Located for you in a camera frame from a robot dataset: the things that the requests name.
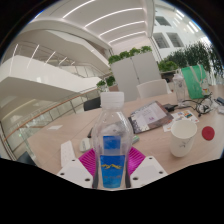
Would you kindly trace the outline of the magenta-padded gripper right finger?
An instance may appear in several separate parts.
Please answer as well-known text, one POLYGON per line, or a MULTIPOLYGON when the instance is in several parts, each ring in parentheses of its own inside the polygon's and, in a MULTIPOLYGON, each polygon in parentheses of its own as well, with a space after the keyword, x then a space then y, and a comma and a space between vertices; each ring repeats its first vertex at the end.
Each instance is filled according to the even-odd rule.
POLYGON ((132 147, 127 162, 127 187, 140 188, 167 176, 167 172, 153 156, 145 156, 132 147))

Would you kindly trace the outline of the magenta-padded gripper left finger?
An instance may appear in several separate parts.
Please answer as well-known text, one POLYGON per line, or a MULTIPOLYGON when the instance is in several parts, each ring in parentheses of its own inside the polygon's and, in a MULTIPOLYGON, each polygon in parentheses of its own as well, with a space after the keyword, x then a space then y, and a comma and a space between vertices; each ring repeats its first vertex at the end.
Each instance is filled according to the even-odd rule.
POLYGON ((93 149, 85 152, 78 159, 69 161, 58 176, 84 188, 92 188, 95 184, 96 159, 93 149))

